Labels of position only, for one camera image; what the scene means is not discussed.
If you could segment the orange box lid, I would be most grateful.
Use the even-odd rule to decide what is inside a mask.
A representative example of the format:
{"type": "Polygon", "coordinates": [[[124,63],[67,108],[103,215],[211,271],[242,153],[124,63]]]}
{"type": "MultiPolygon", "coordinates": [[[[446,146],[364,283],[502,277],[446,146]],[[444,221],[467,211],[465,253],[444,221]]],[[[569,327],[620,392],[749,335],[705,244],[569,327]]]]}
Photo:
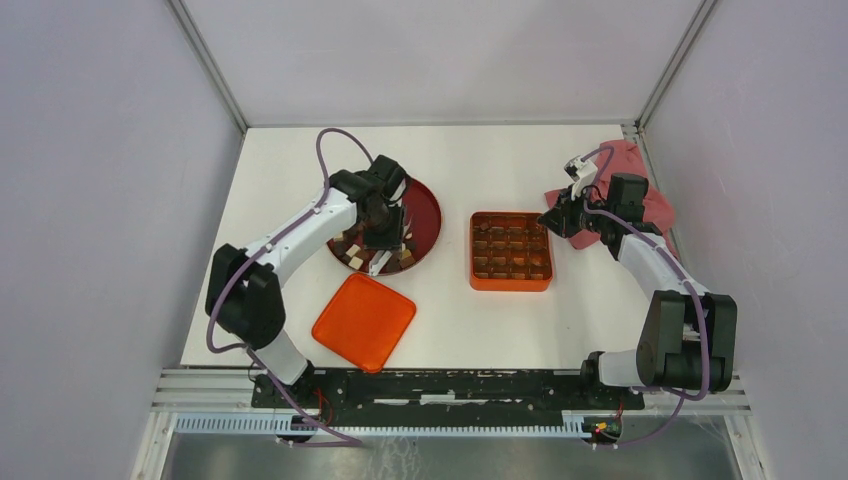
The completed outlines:
{"type": "Polygon", "coordinates": [[[311,334],[360,370],[383,370],[417,313],[416,304],[374,278],[353,273],[315,321],[311,334]]]}

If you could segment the orange compartment chocolate box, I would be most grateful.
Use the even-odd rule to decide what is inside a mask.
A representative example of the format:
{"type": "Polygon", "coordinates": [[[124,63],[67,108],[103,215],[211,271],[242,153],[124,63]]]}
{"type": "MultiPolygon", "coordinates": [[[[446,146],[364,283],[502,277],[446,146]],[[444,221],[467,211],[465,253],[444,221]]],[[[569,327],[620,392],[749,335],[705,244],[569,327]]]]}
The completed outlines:
{"type": "Polygon", "coordinates": [[[546,291],[554,278],[549,231],[539,212],[471,215],[469,284],[477,291],[546,291]]]}

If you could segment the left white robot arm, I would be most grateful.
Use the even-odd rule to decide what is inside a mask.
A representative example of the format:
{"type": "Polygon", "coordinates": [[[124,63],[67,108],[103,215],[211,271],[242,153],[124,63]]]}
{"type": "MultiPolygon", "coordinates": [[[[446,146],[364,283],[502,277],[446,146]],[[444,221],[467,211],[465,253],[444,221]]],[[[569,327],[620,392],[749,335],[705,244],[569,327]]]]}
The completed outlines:
{"type": "Polygon", "coordinates": [[[304,374],[310,361],[284,330],[282,288],[293,273],[333,238],[351,229],[361,248],[373,252],[378,272],[404,246],[409,226],[403,197],[411,180],[394,160],[380,155],[366,170],[340,170],[295,217],[246,247],[219,247],[211,261],[205,311],[277,379],[275,392],[290,407],[306,405],[314,394],[304,374]]]}

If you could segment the round dark red plate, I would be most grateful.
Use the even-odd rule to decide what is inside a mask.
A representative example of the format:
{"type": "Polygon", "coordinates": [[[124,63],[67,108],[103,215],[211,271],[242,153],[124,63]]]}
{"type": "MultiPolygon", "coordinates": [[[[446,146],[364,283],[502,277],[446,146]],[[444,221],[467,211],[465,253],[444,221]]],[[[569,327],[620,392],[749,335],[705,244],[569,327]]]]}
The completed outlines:
{"type": "MultiPolygon", "coordinates": [[[[411,221],[411,228],[405,238],[403,250],[392,255],[378,276],[396,275],[412,269],[433,250],[439,238],[443,215],[436,196],[426,185],[412,179],[402,204],[411,221]]],[[[358,272],[367,274],[373,252],[365,249],[363,235],[364,226],[356,225],[329,240],[327,249],[336,260],[350,270],[353,270],[348,265],[350,259],[362,258],[364,264],[358,272]]]]}

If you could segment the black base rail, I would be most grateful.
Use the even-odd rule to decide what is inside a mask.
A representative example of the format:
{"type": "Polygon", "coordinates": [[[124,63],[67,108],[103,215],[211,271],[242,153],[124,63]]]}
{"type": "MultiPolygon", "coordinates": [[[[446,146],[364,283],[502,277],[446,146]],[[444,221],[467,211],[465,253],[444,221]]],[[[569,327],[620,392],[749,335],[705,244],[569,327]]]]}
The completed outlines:
{"type": "Polygon", "coordinates": [[[287,389],[332,427],[548,427],[564,412],[628,413],[643,398],[583,380],[576,370],[318,368],[287,389]]]}

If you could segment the pink cloth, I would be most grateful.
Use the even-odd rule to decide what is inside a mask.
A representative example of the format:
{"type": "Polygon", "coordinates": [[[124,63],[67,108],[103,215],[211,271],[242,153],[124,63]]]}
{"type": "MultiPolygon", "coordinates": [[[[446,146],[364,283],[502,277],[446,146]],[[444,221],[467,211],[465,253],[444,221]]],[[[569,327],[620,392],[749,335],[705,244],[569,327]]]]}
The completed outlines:
{"type": "MultiPolygon", "coordinates": [[[[598,172],[594,183],[584,189],[592,194],[592,206],[586,209],[593,220],[592,230],[565,238],[574,248],[584,249],[599,241],[617,255],[623,237],[629,234],[629,227],[663,239],[667,237],[675,221],[675,212],[669,201],[650,184],[636,144],[626,140],[607,141],[577,157],[592,159],[598,172]]],[[[548,210],[555,210],[558,193],[569,190],[571,185],[545,194],[548,210]]]]}

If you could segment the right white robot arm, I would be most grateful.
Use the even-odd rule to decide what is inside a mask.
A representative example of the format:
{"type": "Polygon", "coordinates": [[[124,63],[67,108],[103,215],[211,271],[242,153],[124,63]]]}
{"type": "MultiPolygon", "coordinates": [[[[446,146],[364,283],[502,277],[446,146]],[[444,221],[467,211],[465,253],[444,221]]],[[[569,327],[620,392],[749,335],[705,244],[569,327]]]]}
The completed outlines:
{"type": "Polygon", "coordinates": [[[650,303],[634,349],[593,352],[583,362],[580,400],[602,408],[617,396],[618,387],[665,390],[689,400],[726,390],[733,377],[736,302],[695,281],[658,227],[645,221],[646,178],[614,174],[606,197],[593,201],[595,189],[562,190],[537,222],[566,239],[581,232],[598,234],[650,303]]]}

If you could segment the metal serving tongs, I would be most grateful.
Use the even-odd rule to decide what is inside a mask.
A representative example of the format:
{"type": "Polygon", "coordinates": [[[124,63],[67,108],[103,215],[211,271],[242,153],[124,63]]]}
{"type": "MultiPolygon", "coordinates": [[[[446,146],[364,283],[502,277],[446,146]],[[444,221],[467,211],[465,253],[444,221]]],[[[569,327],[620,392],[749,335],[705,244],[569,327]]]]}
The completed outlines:
{"type": "Polygon", "coordinates": [[[404,220],[404,237],[403,237],[403,242],[401,244],[401,247],[398,250],[394,250],[394,251],[389,251],[389,250],[372,251],[372,250],[369,250],[369,251],[373,252],[371,260],[369,261],[369,264],[368,264],[368,269],[367,269],[367,274],[369,276],[376,277],[376,276],[380,275],[382,273],[384,267],[388,264],[392,255],[395,254],[395,253],[399,253],[403,250],[404,241],[405,241],[407,234],[409,233],[410,228],[411,228],[411,221],[408,219],[408,215],[407,215],[407,211],[406,211],[405,220],[404,220]]]}

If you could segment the white square chocolate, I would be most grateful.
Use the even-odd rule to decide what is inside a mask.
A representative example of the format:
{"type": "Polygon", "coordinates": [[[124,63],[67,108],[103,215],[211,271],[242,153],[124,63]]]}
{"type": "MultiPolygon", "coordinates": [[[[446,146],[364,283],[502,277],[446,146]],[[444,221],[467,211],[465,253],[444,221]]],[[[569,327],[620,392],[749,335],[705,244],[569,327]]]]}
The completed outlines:
{"type": "Polygon", "coordinates": [[[348,262],[348,265],[351,269],[355,271],[359,271],[364,264],[364,260],[360,257],[352,257],[348,262]]]}

